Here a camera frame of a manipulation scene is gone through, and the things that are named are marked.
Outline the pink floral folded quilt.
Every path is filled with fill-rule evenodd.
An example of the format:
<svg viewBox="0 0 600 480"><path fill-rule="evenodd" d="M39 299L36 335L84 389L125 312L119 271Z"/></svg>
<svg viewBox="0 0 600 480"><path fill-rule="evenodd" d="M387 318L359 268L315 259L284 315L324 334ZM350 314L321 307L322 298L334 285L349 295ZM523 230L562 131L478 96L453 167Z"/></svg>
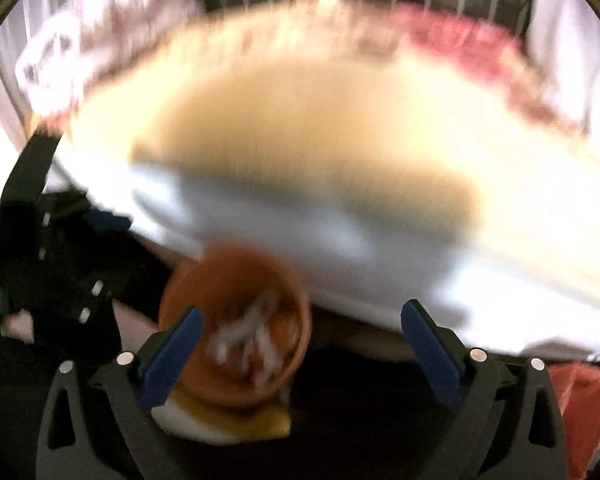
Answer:
<svg viewBox="0 0 600 480"><path fill-rule="evenodd" d="M69 0L26 43L15 65L18 86L34 114L61 114L96 80L201 12L200 0Z"/></svg>

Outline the white pink curtain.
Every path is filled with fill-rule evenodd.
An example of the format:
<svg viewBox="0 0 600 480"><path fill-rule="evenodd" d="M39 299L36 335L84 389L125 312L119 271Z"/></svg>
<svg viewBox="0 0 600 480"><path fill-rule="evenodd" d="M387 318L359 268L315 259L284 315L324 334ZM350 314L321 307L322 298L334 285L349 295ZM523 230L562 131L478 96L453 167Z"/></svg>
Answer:
<svg viewBox="0 0 600 480"><path fill-rule="evenodd" d="M600 138L600 20L585 0L532 0L532 60L562 116Z"/></svg>

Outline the orange plastic bag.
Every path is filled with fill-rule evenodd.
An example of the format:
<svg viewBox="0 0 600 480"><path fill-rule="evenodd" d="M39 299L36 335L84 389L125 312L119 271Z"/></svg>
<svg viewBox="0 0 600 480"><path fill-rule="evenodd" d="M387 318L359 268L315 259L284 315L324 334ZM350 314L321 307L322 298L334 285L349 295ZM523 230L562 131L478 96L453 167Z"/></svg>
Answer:
<svg viewBox="0 0 600 480"><path fill-rule="evenodd" d="M571 362L548 368L567 445L569 479L584 479L600 445L600 368Z"/></svg>

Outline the yellow floral plush blanket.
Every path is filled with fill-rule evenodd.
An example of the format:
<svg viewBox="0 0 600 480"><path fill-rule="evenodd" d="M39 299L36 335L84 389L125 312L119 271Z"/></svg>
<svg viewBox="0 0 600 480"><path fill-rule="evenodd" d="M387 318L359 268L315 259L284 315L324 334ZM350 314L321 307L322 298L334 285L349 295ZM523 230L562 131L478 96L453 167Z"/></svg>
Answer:
<svg viewBox="0 0 600 480"><path fill-rule="evenodd" d="M82 158L335 206L454 247L462 336L600 350L600 148L501 27L283 0L198 15L52 126Z"/></svg>

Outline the orange trash bin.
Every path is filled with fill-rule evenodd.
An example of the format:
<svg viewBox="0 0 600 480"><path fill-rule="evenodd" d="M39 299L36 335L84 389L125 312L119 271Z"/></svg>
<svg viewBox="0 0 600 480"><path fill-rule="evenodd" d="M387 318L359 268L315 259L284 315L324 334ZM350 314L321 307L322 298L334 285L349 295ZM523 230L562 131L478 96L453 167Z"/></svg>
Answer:
<svg viewBox="0 0 600 480"><path fill-rule="evenodd" d="M163 293L159 328L194 307L204 332L178 388L201 401L246 408L276 396L298 370L312 332L309 297L290 266L240 246L184 261Z"/></svg>

